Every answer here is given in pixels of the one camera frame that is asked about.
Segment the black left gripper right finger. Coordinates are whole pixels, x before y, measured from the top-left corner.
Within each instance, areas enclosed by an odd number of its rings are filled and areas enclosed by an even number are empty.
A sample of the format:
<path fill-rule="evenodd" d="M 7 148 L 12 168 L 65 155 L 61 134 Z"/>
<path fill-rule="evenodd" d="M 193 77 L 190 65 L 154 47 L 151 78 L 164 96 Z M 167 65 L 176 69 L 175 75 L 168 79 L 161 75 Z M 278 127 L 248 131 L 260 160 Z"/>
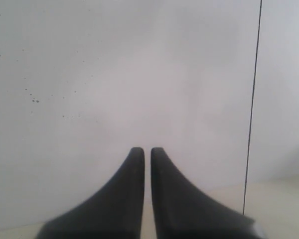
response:
<path fill-rule="evenodd" d="M 158 239 L 265 239 L 249 218 L 209 197 L 173 164 L 166 151 L 150 152 L 151 196 Z"/>

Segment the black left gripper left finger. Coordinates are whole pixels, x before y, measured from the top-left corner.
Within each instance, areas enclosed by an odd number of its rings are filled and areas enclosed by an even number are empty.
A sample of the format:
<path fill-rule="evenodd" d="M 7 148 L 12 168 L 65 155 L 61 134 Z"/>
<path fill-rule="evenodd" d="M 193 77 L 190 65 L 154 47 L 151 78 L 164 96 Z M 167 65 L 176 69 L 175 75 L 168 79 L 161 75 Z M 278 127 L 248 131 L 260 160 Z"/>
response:
<path fill-rule="evenodd" d="M 114 176 L 92 197 L 50 221 L 38 239 L 139 239 L 145 192 L 145 153 L 133 147 Z"/>

